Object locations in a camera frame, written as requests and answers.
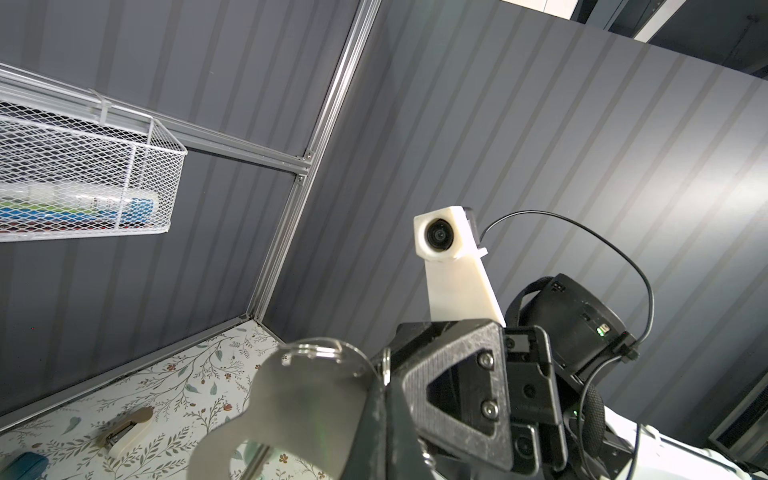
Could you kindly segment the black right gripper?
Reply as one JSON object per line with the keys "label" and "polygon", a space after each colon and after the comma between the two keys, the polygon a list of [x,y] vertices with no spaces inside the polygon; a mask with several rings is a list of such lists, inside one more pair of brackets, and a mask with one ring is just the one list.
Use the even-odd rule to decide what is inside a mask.
{"label": "black right gripper", "polygon": [[549,337],[492,320],[400,325],[383,371],[444,479],[516,479],[568,462]]}

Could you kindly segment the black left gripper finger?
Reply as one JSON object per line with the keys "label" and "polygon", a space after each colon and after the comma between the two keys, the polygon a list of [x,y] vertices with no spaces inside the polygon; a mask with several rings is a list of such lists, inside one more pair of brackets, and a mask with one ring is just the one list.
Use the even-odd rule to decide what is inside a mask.
{"label": "black left gripper finger", "polygon": [[361,402],[341,479],[432,479],[402,389],[377,375],[352,374],[341,380]]}

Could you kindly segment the silver metal carabiner key holder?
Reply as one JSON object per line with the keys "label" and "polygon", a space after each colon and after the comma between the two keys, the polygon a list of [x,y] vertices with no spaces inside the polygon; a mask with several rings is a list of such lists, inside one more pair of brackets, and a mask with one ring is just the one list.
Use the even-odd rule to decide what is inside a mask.
{"label": "silver metal carabiner key holder", "polygon": [[280,345],[255,374],[248,406],[195,447],[190,479],[227,479],[245,442],[291,453],[339,479],[373,388],[381,377],[368,357],[320,337]]}

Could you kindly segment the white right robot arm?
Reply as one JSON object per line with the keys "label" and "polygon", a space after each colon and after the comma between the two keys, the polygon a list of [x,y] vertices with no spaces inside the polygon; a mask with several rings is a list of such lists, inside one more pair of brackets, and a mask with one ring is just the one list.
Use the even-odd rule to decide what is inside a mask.
{"label": "white right robot arm", "polygon": [[599,381],[636,347],[610,309],[557,275],[526,286],[500,323],[402,324],[379,363],[447,479],[762,478],[605,406]]}

